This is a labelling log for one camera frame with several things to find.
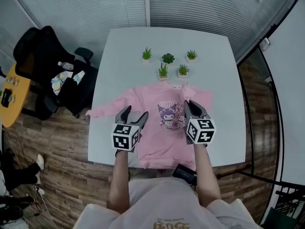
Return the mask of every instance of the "person's arm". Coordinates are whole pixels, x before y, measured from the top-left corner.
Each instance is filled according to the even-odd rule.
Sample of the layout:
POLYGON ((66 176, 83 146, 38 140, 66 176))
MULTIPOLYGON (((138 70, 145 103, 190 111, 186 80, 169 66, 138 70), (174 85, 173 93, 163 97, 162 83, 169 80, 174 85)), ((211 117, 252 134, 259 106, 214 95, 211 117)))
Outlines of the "person's arm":
POLYGON ((117 153, 107 198, 107 208, 117 211, 120 214, 129 209, 127 151, 117 153))
POLYGON ((203 144, 194 144, 197 168, 197 194, 199 203, 207 207, 214 200, 221 199, 220 188, 214 175, 209 154, 203 144))

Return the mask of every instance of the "cartoon character print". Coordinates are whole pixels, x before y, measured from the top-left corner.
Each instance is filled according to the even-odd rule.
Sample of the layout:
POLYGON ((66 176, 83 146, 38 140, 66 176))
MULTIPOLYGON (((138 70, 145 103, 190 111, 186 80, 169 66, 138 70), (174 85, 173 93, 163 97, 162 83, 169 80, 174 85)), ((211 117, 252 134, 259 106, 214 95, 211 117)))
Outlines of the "cartoon character print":
POLYGON ((176 111, 176 104, 166 109, 158 105, 159 112, 161 114, 162 121, 159 122, 160 125, 165 124, 167 127, 173 127, 173 118, 176 111))
POLYGON ((184 111, 180 103, 173 104, 171 107, 165 108, 158 105, 162 120, 159 124, 166 125, 167 129, 178 130, 186 126, 184 111))

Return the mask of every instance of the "pink sweatshirt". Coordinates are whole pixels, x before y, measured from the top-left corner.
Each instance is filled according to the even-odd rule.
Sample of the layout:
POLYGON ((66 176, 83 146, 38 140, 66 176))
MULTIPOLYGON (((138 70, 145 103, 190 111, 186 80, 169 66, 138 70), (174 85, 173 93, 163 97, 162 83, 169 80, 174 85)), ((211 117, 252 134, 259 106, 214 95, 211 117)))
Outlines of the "pink sweatshirt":
POLYGON ((149 118, 141 131, 137 154, 144 168, 176 168, 182 164, 196 169, 193 145, 187 145, 183 127, 184 100, 194 100, 209 111, 212 93, 195 86, 173 86, 167 82, 135 87, 109 104, 89 110, 86 115, 106 117, 116 115, 129 105, 133 112, 149 112, 149 118))

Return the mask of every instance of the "white sneaker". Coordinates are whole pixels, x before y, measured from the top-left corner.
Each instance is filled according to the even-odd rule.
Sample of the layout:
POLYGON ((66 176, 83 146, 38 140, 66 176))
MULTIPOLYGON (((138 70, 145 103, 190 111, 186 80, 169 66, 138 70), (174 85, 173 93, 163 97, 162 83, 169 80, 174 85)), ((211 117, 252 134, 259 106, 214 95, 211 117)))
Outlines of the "white sneaker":
POLYGON ((35 175, 35 177, 37 177, 37 182, 36 184, 40 184, 40 176, 39 176, 40 172, 38 171, 38 173, 35 175))
POLYGON ((40 170, 44 169, 44 160, 41 154, 38 154, 36 163, 38 164, 40 170))

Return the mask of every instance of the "yellow table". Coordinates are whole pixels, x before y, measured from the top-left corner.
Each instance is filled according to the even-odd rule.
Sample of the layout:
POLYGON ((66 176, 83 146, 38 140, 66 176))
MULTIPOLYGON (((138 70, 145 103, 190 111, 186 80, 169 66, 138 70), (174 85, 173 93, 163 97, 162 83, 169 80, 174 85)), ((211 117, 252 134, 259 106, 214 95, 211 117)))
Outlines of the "yellow table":
POLYGON ((15 66, 16 63, 14 63, 14 65, 11 67, 7 75, 7 79, 9 79, 10 77, 15 77, 15 79, 18 81, 18 85, 14 86, 13 84, 5 82, 2 88, 2 94, 5 88, 7 88, 12 91, 12 97, 15 98, 15 101, 13 103, 9 103, 9 106, 7 108, 3 107, 2 104, 0 104, 1 121, 5 127, 12 126, 18 119, 31 85, 30 79, 21 77, 15 73, 15 66))

